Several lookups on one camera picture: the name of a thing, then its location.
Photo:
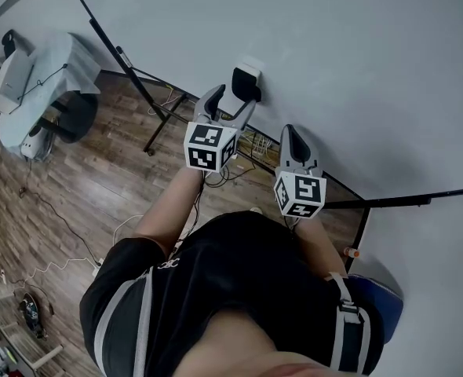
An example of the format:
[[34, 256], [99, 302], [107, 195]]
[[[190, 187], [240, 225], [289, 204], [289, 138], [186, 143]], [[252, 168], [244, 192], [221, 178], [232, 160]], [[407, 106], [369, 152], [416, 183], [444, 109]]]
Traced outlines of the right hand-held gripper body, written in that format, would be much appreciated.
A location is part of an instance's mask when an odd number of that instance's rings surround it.
[[319, 167], [277, 167], [274, 192], [281, 215], [314, 218], [326, 202], [326, 179]]

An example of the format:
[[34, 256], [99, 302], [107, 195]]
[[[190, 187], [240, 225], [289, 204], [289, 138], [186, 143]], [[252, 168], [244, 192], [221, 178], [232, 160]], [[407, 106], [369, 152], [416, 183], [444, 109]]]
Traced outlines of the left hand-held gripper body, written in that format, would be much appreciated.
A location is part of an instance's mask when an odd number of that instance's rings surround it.
[[199, 113], [188, 124], [184, 137], [184, 154], [188, 167], [220, 172], [236, 154], [239, 137], [246, 122], [243, 119], [212, 120]]

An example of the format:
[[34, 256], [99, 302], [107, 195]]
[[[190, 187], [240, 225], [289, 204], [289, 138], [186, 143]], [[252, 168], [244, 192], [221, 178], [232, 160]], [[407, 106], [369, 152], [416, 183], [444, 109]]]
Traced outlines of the black and white object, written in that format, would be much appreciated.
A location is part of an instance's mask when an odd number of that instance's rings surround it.
[[262, 101], [260, 87], [263, 63], [251, 56], [244, 56], [232, 72], [231, 90], [241, 101]]

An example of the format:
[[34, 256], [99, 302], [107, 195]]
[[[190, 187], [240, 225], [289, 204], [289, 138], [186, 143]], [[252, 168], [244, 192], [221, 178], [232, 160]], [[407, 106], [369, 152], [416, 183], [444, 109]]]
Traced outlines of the person's right forearm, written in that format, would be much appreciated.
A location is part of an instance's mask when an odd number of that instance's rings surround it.
[[345, 264], [318, 218], [302, 218], [293, 228], [304, 259], [318, 277], [330, 279], [331, 273], [347, 278]]

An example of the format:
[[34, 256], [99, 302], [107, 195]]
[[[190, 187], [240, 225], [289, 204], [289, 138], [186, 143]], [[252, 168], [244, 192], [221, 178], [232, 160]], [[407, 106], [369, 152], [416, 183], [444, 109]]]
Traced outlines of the person's left forearm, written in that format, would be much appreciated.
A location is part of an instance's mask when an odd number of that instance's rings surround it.
[[168, 258], [199, 195], [203, 172], [181, 168], [134, 229], [133, 236], [154, 241]]

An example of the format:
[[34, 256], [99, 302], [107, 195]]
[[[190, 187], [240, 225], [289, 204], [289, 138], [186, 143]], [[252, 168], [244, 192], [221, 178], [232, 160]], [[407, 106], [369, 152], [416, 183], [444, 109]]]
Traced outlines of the black framed whiteboard on stand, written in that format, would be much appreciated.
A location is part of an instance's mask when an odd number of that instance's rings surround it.
[[258, 69], [256, 128], [307, 128], [366, 199], [433, 194], [375, 210], [369, 254], [463, 271], [463, 0], [83, 1], [134, 65], [196, 96]]

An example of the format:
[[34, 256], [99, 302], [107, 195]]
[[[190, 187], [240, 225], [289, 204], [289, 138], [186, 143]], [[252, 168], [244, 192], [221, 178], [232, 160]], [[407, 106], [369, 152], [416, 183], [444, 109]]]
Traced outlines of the white marker pen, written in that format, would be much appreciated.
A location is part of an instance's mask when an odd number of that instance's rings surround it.
[[126, 66], [128, 66], [129, 68], [133, 68], [133, 65], [131, 63], [131, 61], [129, 60], [129, 58], [126, 56], [126, 53], [125, 51], [123, 50], [123, 48], [121, 46], [116, 46], [116, 51], [118, 52], [118, 54], [120, 55], [120, 57], [123, 59], [123, 61], [125, 62]]

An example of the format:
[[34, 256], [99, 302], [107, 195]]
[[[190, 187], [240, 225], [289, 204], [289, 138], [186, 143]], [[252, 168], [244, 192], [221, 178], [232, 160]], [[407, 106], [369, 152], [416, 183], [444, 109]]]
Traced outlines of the person's black shirt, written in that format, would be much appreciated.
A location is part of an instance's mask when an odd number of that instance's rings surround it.
[[278, 351], [336, 377], [369, 375], [385, 344], [380, 314], [348, 278], [316, 276], [293, 230], [252, 211], [214, 218], [168, 258], [152, 240], [120, 240], [84, 294], [80, 318], [105, 377], [172, 377], [222, 310], [245, 313]]

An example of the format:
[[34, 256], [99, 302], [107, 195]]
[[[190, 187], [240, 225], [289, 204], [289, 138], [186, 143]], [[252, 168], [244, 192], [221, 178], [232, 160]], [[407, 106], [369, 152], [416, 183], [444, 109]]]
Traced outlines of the blue bag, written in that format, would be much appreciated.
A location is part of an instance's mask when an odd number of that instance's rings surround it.
[[392, 339], [403, 312], [403, 298], [387, 285], [358, 274], [349, 274], [348, 282], [361, 302], [373, 305], [383, 322], [384, 343]]

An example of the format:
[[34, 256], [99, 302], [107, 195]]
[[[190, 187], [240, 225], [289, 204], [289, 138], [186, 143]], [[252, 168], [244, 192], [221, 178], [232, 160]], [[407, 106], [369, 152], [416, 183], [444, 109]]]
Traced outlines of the table with pale cloth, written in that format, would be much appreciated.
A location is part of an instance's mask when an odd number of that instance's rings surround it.
[[55, 100], [66, 103], [73, 91], [100, 94], [95, 84], [100, 65], [75, 36], [58, 34], [28, 56], [34, 67], [22, 103], [10, 115], [0, 113], [0, 141], [20, 157], [25, 137], [41, 117], [58, 123], [59, 112], [50, 107]]

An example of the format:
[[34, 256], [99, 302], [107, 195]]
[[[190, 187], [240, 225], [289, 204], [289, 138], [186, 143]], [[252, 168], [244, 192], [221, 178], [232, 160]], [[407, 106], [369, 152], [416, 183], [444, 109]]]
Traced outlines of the white floor appliance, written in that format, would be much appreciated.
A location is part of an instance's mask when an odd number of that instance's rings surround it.
[[43, 162], [49, 155], [53, 145], [53, 133], [40, 126], [35, 126], [25, 137], [20, 151], [26, 158]]

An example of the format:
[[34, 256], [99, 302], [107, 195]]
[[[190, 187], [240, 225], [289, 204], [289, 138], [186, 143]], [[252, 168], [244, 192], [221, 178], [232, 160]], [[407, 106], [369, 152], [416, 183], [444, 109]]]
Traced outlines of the black chair back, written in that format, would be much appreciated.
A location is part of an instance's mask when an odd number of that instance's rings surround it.
[[5, 59], [9, 58], [12, 53], [20, 48], [20, 40], [14, 30], [9, 30], [2, 36], [2, 46]]

